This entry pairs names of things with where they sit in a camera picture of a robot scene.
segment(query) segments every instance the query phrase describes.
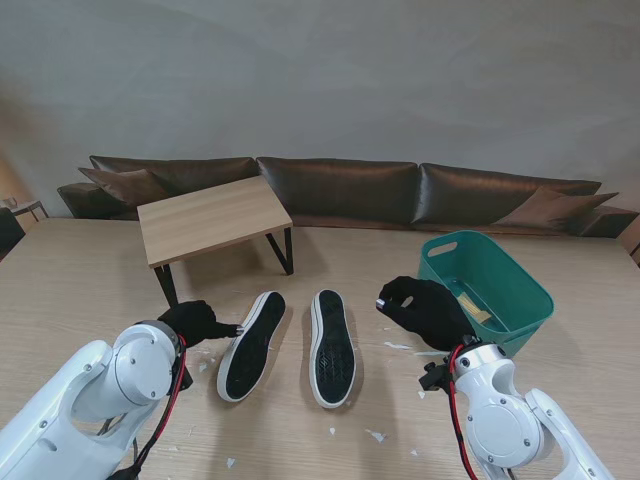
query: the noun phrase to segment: green plastic basket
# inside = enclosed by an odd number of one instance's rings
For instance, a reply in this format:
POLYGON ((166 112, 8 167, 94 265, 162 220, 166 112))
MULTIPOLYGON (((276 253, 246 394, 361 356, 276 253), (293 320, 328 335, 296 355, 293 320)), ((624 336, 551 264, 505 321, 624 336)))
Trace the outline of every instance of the green plastic basket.
POLYGON ((513 357, 553 314, 553 299, 496 242, 461 230, 422 247, 419 278, 447 287, 476 334, 513 357))

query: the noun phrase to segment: sneaker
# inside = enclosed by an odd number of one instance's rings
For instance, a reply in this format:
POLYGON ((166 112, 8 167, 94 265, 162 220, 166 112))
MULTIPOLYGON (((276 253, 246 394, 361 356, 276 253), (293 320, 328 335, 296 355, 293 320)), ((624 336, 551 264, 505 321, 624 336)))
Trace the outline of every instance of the sneaker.
POLYGON ((336 408, 349 395, 356 373, 344 303, 337 292, 323 290, 315 296, 311 328, 311 390, 322 407, 336 408))
POLYGON ((227 402, 246 398, 262 378, 269 344, 285 307, 278 292, 265 292, 254 302, 242 324, 244 332, 233 339, 220 362, 218 394, 227 402))

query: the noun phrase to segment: chair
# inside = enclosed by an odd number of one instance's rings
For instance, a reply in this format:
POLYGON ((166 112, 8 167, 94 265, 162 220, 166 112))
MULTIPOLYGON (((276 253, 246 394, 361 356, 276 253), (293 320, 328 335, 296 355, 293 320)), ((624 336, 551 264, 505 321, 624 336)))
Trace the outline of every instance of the chair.
POLYGON ((0 208, 0 260, 24 237, 24 230, 8 208, 0 208))

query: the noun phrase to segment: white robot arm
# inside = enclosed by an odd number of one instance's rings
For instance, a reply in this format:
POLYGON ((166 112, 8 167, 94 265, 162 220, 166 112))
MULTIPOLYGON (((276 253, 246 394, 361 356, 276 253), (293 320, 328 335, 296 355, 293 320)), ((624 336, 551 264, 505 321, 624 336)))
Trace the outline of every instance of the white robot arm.
POLYGON ((454 358, 457 391, 469 398, 467 440, 491 480, 515 478, 511 469, 546 457, 554 440, 564 455, 556 480, 613 480, 595 452, 551 397, 513 385, 515 365, 495 344, 469 347, 454 358))
POLYGON ((81 348, 0 432, 0 480, 105 480, 168 393, 179 340, 165 323, 81 348), (106 434, 75 422, 123 416, 106 434))

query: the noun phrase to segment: black cable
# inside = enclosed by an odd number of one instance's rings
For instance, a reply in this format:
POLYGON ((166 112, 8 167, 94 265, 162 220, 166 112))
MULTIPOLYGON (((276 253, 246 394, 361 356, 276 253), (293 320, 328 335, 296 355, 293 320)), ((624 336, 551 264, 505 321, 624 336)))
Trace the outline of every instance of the black cable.
POLYGON ((143 449, 140 451, 139 454, 136 453, 138 442, 137 442, 137 439, 134 439, 133 465, 131 465, 128 468, 125 468, 124 470, 118 470, 113 475, 111 475, 107 480, 136 480, 138 478, 138 473, 140 473, 140 470, 142 469, 142 465, 144 464, 145 460, 147 459, 147 456, 149 455, 149 452, 151 451, 151 448, 153 448, 153 446, 156 444, 156 442, 158 441, 158 438, 160 438, 160 434, 166 427, 167 422, 169 420, 169 416, 171 415, 176 399, 178 397, 178 394, 180 393, 181 383, 184 378, 184 372, 186 371, 187 348, 186 348, 184 339, 180 335, 178 335, 178 338, 180 339, 179 340, 180 348, 178 351, 178 356, 176 357, 176 362, 179 361, 180 363, 179 363, 178 371, 173 375, 173 378, 171 379, 171 387, 169 388, 169 401, 165 406, 164 413, 162 414, 162 417, 160 418, 160 421, 158 422, 156 429, 151 435, 151 438, 149 439, 149 441, 146 443, 146 445, 143 447, 143 449))
POLYGON ((100 428, 100 430, 98 430, 98 433, 96 433, 96 435, 100 436, 100 435, 104 435, 105 433, 107 433, 109 431, 109 425, 111 425, 111 422, 113 422, 113 418, 108 418, 102 424, 102 427, 100 428))
POLYGON ((136 460, 138 460, 138 439, 134 438, 133 439, 133 463, 136 463, 136 460))
MULTIPOLYGON (((180 369, 184 368, 184 354, 185 354, 185 352, 186 352, 186 346, 185 346, 184 342, 182 342, 182 340, 180 340, 180 352, 179 352, 179 357, 181 359, 181 367, 180 367, 180 369)), ((173 379, 172 379, 172 382, 171 382, 171 388, 169 390, 170 391, 169 401, 167 402, 167 405, 165 406, 164 413, 162 414, 162 417, 160 418, 160 421, 158 422, 158 425, 157 425, 156 429, 154 430, 153 434, 151 435, 151 438, 146 443, 144 448, 140 451, 140 455, 136 459, 135 465, 138 465, 138 466, 141 467, 142 464, 147 460, 147 456, 149 455, 149 452, 151 451, 153 446, 158 441, 159 433, 162 431, 162 429, 166 425, 168 417, 171 414, 172 405, 175 403, 176 397, 178 396, 178 393, 180 392, 180 385, 178 385, 178 382, 180 380, 180 369, 173 376, 173 379)))
POLYGON ((447 359, 447 373, 449 375, 449 413, 451 414, 451 423, 453 424, 453 430, 456 434, 456 441, 458 442, 458 451, 460 453, 460 460, 462 460, 462 465, 464 466, 465 471, 467 472, 467 475, 469 476, 469 478, 471 478, 472 480, 478 480, 478 477, 476 476, 476 474, 473 472, 473 469, 471 468, 471 464, 469 463, 469 458, 467 457, 467 451, 464 447, 464 437, 462 436, 462 429, 460 428, 460 423, 458 422, 458 417, 456 416, 456 399, 455 399, 455 394, 456 394, 456 390, 455 390, 455 384, 453 382, 453 377, 452 377, 452 368, 451 365, 453 362, 455 362, 456 358, 459 355, 459 352, 461 350, 460 348, 461 346, 458 346, 456 348, 454 348, 451 353, 449 354, 449 358, 447 359))

